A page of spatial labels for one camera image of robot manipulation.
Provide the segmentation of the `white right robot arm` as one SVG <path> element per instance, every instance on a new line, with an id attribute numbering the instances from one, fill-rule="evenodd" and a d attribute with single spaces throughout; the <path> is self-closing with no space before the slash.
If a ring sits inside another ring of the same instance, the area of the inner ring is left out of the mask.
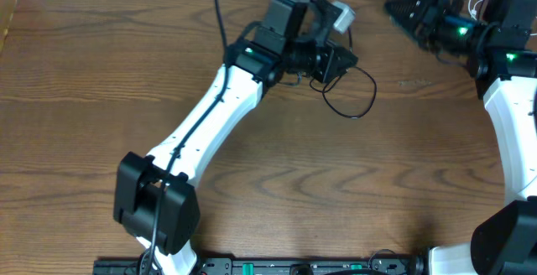
<path id="1" fill-rule="evenodd" d="M 463 55 L 493 123 L 503 168 L 504 207 L 469 242 L 413 257 L 409 274 L 536 272 L 536 53 L 526 44 L 536 0 L 488 0 L 483 16 L 463 0 L 388 0 L 384 9 L 419 47 Z"/>

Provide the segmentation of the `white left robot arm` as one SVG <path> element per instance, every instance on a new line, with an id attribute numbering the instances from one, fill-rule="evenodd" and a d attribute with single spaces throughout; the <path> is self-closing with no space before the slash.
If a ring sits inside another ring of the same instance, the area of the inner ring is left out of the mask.
<path id="1" fill-rule="evenodd" d="M 222 66 L 186 119 L 144 156 L 128 153 L 117 168 L 113 217 L 145 247 L 137 274 L 188 274 L 197 261 L 190 239 L 201 213 L 196 187 L 232 129 L 283 74 L 329 84 L 357 63 L 348 34 L 354 11 L 328 0 L 271 0 L 225 48 Z"/>

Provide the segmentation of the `cardboard box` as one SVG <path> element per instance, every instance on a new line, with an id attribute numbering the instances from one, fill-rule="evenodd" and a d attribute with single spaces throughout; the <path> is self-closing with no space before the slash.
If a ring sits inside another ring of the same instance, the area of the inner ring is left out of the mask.
<path id="1" fill-rule="evenodd" d="M 18 0 L 0 0 L 0 49 L 3 49 Z"/>

